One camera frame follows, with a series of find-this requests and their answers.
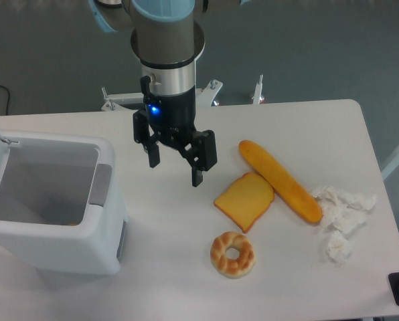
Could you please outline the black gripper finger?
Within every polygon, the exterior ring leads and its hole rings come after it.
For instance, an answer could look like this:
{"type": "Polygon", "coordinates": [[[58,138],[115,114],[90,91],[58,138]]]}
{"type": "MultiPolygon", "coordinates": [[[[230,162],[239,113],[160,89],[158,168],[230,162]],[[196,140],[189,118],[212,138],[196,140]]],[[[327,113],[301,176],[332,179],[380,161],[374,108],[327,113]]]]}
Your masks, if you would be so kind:
{"type": "Polygon", "coordinates": [[[218,161],[214,131],[190,132],[187,140],[179,143],[178,150],[191,167],[192,186],[198,187],[203,181],[203,172],[209,171],[218,161]]]}
{"type": "Polygon", "coordinates": [[[138,110],[133,114],[133,137],[137,144],[142,144],[148,155],[149,166],[155,168],[160,163],[157,135],[150,135],[149,121],[145,110],[138,110]]]}

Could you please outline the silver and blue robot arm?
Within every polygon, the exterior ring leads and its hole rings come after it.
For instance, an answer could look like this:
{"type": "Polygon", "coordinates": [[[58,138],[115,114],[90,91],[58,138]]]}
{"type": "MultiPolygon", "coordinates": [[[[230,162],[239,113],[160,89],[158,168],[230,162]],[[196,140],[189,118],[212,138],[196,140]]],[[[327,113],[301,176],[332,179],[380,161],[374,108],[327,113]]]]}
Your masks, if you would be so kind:
{"type": "Polygon", "coordinates": [[[141,63],[144,106],[133,115],[135,142],[154,168],[161,143],[177,150],[191,167],[192,185],[217,163],[212,130],[195,128],[196,65],[204,33],[196,13],[241,6],[243,1],[90,1],[106,31],[133,28],[131,48],[141,63]]]}

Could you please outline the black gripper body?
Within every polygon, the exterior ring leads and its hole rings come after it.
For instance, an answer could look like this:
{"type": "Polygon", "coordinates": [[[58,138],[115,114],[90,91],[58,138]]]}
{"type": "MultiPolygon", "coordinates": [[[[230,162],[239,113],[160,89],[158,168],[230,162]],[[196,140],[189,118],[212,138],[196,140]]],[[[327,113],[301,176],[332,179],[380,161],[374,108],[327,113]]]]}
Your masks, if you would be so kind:
{"type": "Polygon", "coordinates": [[[151,92],[150,76],[143,76],[140,84],[145,104],[142,110],[146,111],[150,135],[156,134],[159,142],[178,150],[179,143],[196,130],[195,88],[182,94],[160,96],[151,92]]]}

